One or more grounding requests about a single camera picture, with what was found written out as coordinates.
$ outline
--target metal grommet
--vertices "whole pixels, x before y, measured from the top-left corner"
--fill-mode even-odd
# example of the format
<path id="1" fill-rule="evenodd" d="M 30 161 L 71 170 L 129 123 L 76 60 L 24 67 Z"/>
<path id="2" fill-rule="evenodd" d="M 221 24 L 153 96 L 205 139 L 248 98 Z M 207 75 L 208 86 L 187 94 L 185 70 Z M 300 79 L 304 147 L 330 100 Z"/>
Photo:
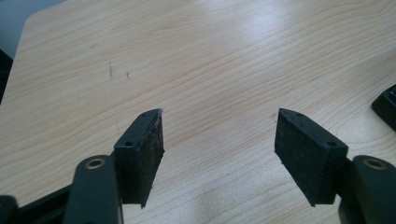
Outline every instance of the metal grommet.
<path id="1" fill-rule="evenodd" d="M 382 161 L 378 161 L 378 160 L 374 160 L 374 159 L 365 159 L 363 161 L 364 164 L 366 164 L 367 166 L 370 166 L 373 169 L 376 170 L 386 170 L 387 169 L 387 165 L 384 164 L 384 162 Z"/>
<path id="2" fill-rule="evenodd" d="M 87 163 L 85 163 L 85 167 L 87 169 L 96 169 L 99 168 L 103 165 L 105 165 L 106 161 L 104 159 L 93 159 L 91 161 L 88 161 Z"/>

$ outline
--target wooden table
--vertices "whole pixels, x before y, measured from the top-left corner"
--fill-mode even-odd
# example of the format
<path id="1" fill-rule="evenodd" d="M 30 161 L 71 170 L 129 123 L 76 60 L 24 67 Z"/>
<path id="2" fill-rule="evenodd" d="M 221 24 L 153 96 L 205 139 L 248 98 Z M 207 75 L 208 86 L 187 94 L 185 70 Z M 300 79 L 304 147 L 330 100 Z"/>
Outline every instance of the wooden table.
<path id="1" fill-rule="evenodd" d="M 69 0 L 25 24 L 0 106 L 0 194 L 70 184 L 161 107 L 165 154 L 126 223 L 337 223 L 274 152 L 277 110 L 396 164 L 371 102 L 396 83 L 396 2 Z"/>

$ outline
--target hole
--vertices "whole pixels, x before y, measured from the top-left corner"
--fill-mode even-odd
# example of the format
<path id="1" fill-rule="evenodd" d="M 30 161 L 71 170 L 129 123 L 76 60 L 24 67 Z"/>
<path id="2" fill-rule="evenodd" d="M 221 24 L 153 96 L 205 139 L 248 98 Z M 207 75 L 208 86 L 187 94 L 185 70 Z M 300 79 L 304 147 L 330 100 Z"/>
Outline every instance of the hole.
<path id="1" fill-rule="evenodd" d="M 327 142 L 326 144 L 327 144 L 328 146 L 331 146 L 331 147 L 337 146 L 337 144 L 335 144 L 334 142 Z"/>
<path id="2" fill-rule="evenodd" d="M 125 143 L 125 146 L 127 146 L 127 147 L 132 147 L 133 145 L 134 145 L 134 142 L 128 141 Z"/>
<path id="3" fill-rule="evenodd" d="M 96 168 L 99 168 L 99 167 L 101 167 L 101 166 L 103 166 L 104 164 L 105 164 L 105 160 L 103 160 L 103 159 L 93 159 L 93 160 L 91 160 L 91 161 L 88 161 L 86 164 L 85 164 L 85 167 L 87 167 L 87 169 L 96 169 Z"/>
<path id="4" fill-rule="evenodd" d="M 370 166 L 373 169 L 376 170 L 385 170 L 387 169 L 387 166 L 384 164 L 382 161 L 377 161 L 373 159 L 366 159 L 363 161 L 364 164 Z"/>

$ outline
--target table surface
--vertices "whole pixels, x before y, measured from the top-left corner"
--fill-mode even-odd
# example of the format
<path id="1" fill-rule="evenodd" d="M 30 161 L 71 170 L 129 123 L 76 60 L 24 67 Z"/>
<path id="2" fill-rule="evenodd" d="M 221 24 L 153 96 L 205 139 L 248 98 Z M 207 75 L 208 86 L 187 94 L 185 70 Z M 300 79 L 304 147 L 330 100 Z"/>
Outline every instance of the table surface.
<path id="1" fill-rule="evenodd" d="M 337 223 L 274 152 L 277 110 L 396 164 L 371 102 L 396 83 L 396 2 L 69 0 L 26 22 L 0 106 L 0 194 L 20 205 L 163 108 L 165 154 L 126 223 Z"/>

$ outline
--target black plastic part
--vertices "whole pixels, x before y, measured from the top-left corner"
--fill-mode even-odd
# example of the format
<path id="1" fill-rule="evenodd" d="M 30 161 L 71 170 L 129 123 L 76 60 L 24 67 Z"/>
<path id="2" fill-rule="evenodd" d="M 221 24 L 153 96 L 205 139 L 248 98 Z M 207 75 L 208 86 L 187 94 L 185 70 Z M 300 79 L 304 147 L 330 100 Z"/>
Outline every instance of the black plastic part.
<path id="1" fill-rule="evenodd" d="M 64 224 L 123 223 L 116 168 L 109 156 L 82 161 L 75 173 Z"/>
<path id="2" fill-rule="evenodd" d="M 342 224 L 362 224 L 365 223 L 364 216 L 350 181 L 351 166 L 352 162 L 345 159 L 344 165 L 335 170 L 333 188 L 342 198 L 338 215 Z"/>
<path id="3" fill-rule="evenodd" d="M 61 223 L 69 192 L 67 186 L 22 207 L 20 223 Z"/>
<path id="4" fill-rule="evenodd" d="M 2 50 L 0 50 L 0 104 L 3 99 L 4 91 L 11 71 L 12 59 L 9 58 Z"/>
<path id="5" fill-rule="evenodd" d="M 396 131 L 396 85 L 383 91 L 372 103 L 375 113 Z"/>
<path id="6" fill-rule="evenodd" d="M 164 153 L 162 112 L 141 114 L 114 146 L 122 203 L 146 205 Z"/>
<path id="7" fill-rule="evenodd" d="M 367 223 L 396 223 L 396 168 L 392 164 L 357 156 L 350 180 Z"/>
<path id="8" fill-rule="evenodd" d="M 0 224 L 18 223 L 19 214 L 20 210 L 14 197 L 0 196 Z"/>
<path id="9" fill-rule="evenodd" d="M 333 175 L 345 162 L 346 144 L 305 115 L 280 108 L 275 149 L 312 206 L 334 202 Z"/>

